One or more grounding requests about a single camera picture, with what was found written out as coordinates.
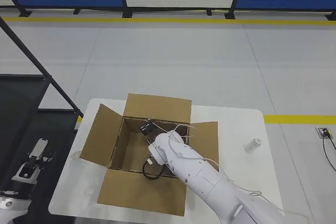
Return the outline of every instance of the open cardboard box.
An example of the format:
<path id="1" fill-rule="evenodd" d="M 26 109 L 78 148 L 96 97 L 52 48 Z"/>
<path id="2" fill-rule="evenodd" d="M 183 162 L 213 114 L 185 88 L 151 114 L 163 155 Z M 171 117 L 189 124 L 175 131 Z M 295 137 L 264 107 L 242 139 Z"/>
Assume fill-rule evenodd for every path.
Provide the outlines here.
<path id="1" fill-rule="evenodd" d="M 176 131 L 191 135 L 186 142 L 203 157 L 219 161 L 218 123 L 191 124 L 191 109 L 190 100 L 137 94 L 128 95 L 123 116 L 101 104 L 81 153 L 82 159 L 108 168 L 97 202 L 183 216 L 186 186 L 169 169 L 157 180 L 142 175 L 150 152 L 139 128 L 148 119 L 165 130 L 190 124 L 196 129 L 180 126 Z M 154 163 L 145 171 L 158 174 L 161 169 Z"/>

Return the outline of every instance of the white table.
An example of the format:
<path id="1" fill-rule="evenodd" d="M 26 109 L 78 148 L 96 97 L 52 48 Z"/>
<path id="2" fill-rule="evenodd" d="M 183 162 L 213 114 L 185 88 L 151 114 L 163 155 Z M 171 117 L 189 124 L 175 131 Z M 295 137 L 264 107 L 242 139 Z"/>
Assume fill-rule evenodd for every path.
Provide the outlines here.
<path id="1" fill-rule="evenodd" d="M 125 100 L 92 99 L 88 104 L 51 199 L 51 214 L 149 224 L 220 223 L 214 212 L 190 189 L 187 189 L 184 217 L 97 204 L 106 168 L 79 156 L 100 104 L 123 114 Z M 282 208 L 264 118 L 259 110 L 193 105 L 191 121 L 218 121 L 221 167 L 236 184 L 262 191 Z M 247 154 L 244 145 L 253 138 L 260 138 L 262 145 Z"/>

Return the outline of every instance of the white floor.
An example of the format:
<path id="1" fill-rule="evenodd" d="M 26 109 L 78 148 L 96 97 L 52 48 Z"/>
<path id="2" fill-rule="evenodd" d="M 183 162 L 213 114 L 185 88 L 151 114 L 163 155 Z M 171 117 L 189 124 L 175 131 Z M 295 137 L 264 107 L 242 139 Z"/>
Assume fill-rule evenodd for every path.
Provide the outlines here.
<path id="1" fill-rule="evenodd" d="M 55 17 L 46 11 L 32 15 Z M 325 20 L 321 15 L 298 18 Z M 264 114 L 336 115 L 336 27 L 9 25 L 83 111 L 91 98 L 126 99 L 135 92 L 192 99 L 196 105 L 254 108 Z M 0 73 L 39 73 L 1 29 Z M 41 107 L 69 105 L 51 88 Z M 336 125 L 328 127 L 336 144 Z M 336 174 L 315 126 L 274 124 L 267 125 L 267 131 L 284 209 L 307 215 L 310 223 L 336 223 Z M 326 149 L 336 164 L 329 143 Z M 307 223 L 300 216 L 288 217 L 290 223 Z"/>

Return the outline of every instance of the yellow floor line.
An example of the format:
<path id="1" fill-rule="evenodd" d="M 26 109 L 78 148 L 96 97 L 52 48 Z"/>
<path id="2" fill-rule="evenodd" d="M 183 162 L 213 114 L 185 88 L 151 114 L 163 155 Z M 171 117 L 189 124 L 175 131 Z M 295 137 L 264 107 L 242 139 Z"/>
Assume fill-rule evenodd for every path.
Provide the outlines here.
<path id="1" fill-rule="evenodd" d="M 265 124 L 336 124 L 336 116 L 323 115 L 264 115 Z"/>
<path id="2" fill-rule="evenodd" d="M 314 20 L 225 20 L 213 18 L 73 18 L 73 17 L 3 17 L 7 22 L 170 22 L 189 24 L 269 24 L 336 26 L 336 21 Z"/>

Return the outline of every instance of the floor outlet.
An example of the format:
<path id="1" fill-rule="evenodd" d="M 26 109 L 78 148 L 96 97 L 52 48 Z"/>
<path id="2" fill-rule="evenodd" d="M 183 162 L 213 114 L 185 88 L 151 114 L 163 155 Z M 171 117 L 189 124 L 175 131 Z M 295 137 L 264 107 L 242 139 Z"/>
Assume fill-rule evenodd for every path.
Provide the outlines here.
<path id="1" fill-rule="evenodd" d="M 326 127 L 315 127 L 316 128 L 316 131 L 318 132 L 318 135 L 321 139 L 323 139 L 323 129 L 325 129 Z M 332 132 L 330 131 L 330 129 L 326 128 L 327 131 L 330 133 L 330 136 L 331 136 L 331 139 L 333 139 L 334 137 L 332 136 Z"/>

